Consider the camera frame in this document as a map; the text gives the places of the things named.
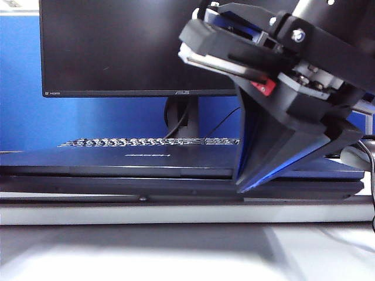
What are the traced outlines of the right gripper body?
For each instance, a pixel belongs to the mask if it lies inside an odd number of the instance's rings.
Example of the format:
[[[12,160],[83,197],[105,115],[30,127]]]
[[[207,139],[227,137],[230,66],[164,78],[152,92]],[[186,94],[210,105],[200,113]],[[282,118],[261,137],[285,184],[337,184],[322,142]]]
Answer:
[[[265,32],[288,59],[269,66],[265,92],[245,79],[235,81],[276,119],[345,119],[374,93],[374,12],[233,11],[231,16]]]

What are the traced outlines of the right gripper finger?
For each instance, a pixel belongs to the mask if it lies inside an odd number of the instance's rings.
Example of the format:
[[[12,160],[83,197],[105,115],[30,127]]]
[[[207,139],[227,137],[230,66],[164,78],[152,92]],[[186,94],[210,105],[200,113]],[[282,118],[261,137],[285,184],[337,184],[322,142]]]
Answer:
[[[361,130],[345,119],[328,119],[318,126],[317,131],[313,130],[311,124],[306,124],[298,129],[287,127],[294,131],[294,136],[290,143],[282,149],[281,154],[283,156],[288,153],[291,155],[290,164],[270,180],[310,160],[343,149],[363,136]],[[237,191],[245,193],[267,182],[236,182]]]
[[[290,143],[294,131],[279,122],[245,90],[236,87],[241,106],[240,144],[236,182],[267,182],[290,164],[282,149]]]

